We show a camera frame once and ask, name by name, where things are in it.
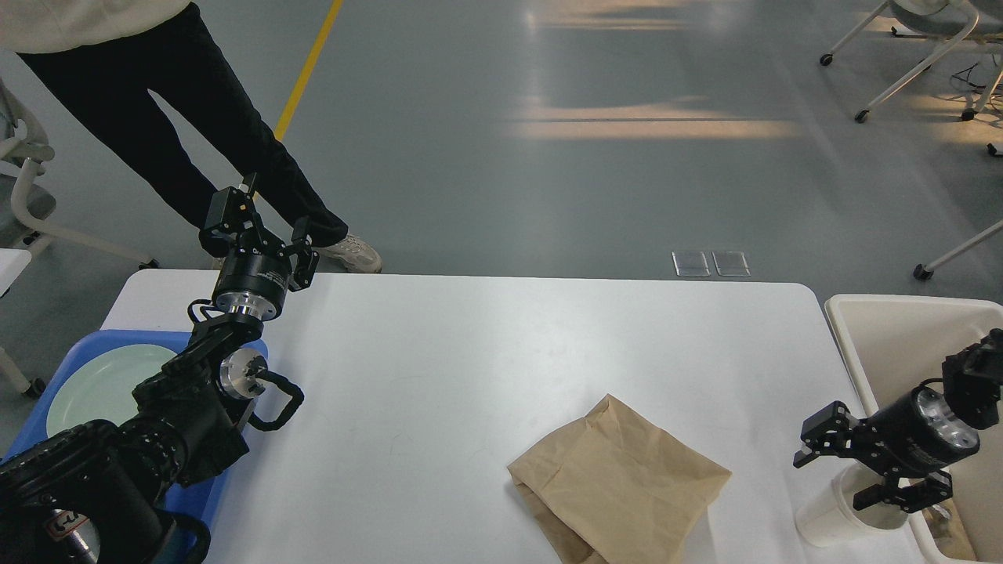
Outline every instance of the white plastic container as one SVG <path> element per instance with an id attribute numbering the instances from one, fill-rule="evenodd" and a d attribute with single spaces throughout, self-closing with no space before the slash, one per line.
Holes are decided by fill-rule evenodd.
<path id="1" fill-rule="evenodd" d="M 981 300 L 920 296 L 838 295 L 825 302 L 847 369 L 870 416 L 926 378 L 941 375 L 944 357 L 1003 327 L 1003 306 Z M 1003 426 L 980 432 L 980 452 L 949 471 L 954 501 L 978 562 L 1003 562 Z M 921 513 L 910 526 L 927 560 L 944 556 Z"/>
<path id="2" fill-rule="evenodd" d="M 880 476 L 860 463 L 843 469 L 827 488 L 797 511 L 797 532 L 814 546 L 826 547 L 902 527 L 908 515 L 897 506 L 877 504 L 864 511 L 854 509 L 854 495 L 881 482 Z"/>

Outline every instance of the shoe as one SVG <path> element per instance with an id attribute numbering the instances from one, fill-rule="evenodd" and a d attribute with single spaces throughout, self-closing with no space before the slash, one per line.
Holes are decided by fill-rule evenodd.
<path id="1" fill-rule="evenodd" d="M 316 247 L 314 250 L 322 257 L 340 262 L 348 272 L 376 274 L 383 270 L 383 259 L 376 249 L 351 233 L 339 243 L 330 247 Z"/>

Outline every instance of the plate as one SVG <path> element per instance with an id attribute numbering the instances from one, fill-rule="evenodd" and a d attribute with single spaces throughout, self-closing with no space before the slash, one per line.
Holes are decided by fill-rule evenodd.
<path id="1" fill-rule="evenodd" d="M 59 387 L 45 419 L 49 437 L 91 419 L 121 425 L 138 411 L 132 388 L 175 357 L 170 348 L 130 344 L 113 348 L 80 366 Z"/>

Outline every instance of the white bin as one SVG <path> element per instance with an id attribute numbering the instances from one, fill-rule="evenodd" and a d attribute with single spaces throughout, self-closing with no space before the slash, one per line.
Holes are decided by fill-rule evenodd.
<path id="1" fill-rule="evenodd" d="M 941 376 L 944 357 L 1003 327 L 1003 306 L 953 298 L 838 295 L 825 314 L 861 397 L 874 414 L 926 378 Z M 1003 562 L 1003 425 L 980 432 L 977 455 L 953 465 L 954 501 L 979 562 Z M 922 513 L 912 526 L 929 562 L 970 562 L 944 556 Z"/>

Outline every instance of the white cup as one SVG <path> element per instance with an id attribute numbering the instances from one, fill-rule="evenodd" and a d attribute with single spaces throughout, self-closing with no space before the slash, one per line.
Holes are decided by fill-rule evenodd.
<path id="1" fill-rule="evenodd" d="M 797 532 L 808 543 L 826 547 L 902 527 L 909 515 L 898 506 L 879 503 L 864 511 L 854 509 L 855 494 L 882 482 L 860 463 L 844 469 L 828 488 L 797 511 Z"/>

